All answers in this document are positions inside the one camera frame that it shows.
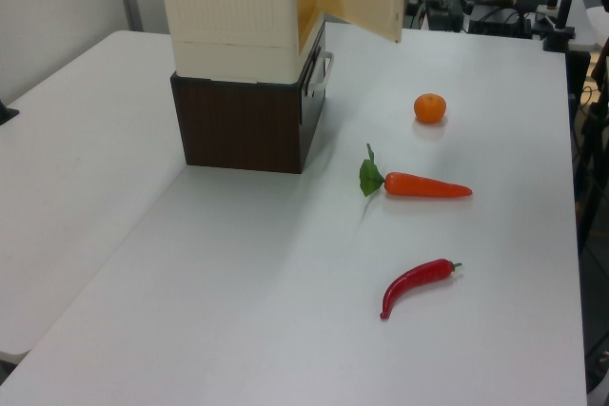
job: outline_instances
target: wooden box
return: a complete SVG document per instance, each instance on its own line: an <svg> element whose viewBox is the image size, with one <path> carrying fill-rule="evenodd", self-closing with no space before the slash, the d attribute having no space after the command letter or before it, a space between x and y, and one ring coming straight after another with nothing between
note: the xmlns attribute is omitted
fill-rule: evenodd
<svg viewBox="0 0 609 406"><path fill-rule="evenodd" d="M187 164L301 173L325 98L325 90L317 89L326 80L324 32L292 85L174 73L171 88Z"/></svg>

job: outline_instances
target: red pepper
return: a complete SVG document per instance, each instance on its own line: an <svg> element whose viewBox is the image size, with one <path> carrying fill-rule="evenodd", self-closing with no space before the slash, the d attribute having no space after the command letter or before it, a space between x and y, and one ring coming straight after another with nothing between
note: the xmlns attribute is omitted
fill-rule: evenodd
<svg viewBox="0 0 609 406"><path fill-rule="evenodd" d="M453 263L446 259L438 259L419 265L412 270L406 271L399 278L391 282L383 297L383 311L381 319L389 319L391 308L396 300L413 287L445 280L455 268L461 266L460 263Z"/></svg>

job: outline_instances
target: carrot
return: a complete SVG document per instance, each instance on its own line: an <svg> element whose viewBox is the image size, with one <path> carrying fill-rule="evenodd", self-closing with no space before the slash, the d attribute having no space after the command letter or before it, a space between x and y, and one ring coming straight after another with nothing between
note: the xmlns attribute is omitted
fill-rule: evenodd
<svg viewBox="0 0 609 406"><path fill-rule="evenodd" d="M472 190L464 185L444 183L407 173L392 172L383 177L374 164L374 152L368 147L369 159L360 167L360 189L367 197L376 192L383 184L384 190L391 195L403 197L457 198L472 195Z"/></svg>

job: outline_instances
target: orange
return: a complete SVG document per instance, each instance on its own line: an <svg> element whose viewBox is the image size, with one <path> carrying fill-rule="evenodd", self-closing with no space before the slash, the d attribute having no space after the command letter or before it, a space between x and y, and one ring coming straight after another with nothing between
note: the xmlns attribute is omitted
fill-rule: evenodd
<svg viewBox="0 0 609 406"><path fill-rule="evenodd" d="M438 123L446 112L446 101L438 94L423 94L415 100L415 114L422 123Z"/></svg>

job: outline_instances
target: cabinet door handle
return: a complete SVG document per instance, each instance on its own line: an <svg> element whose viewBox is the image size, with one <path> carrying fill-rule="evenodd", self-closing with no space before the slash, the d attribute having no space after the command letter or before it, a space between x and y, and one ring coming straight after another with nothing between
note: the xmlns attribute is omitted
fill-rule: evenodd
<svg viewBox="0 0 609 406"><path fill-rule="evenodd" d="M329 61L327 68L325 67L326 60ZM312 94L316 90L325 90L325 87L327 86L327 80L330 77L330 70L332 69L332 64L334 64L334 54L328 51L320 51L319 55L317 56L317 62L315 63L315 67L313 68L313 73L311 74L310 82L306 89L307 94ZM324 71L324 68L324 79L320 83L313 83L314 81L318 80L318 77L320 73Z"/></svg>

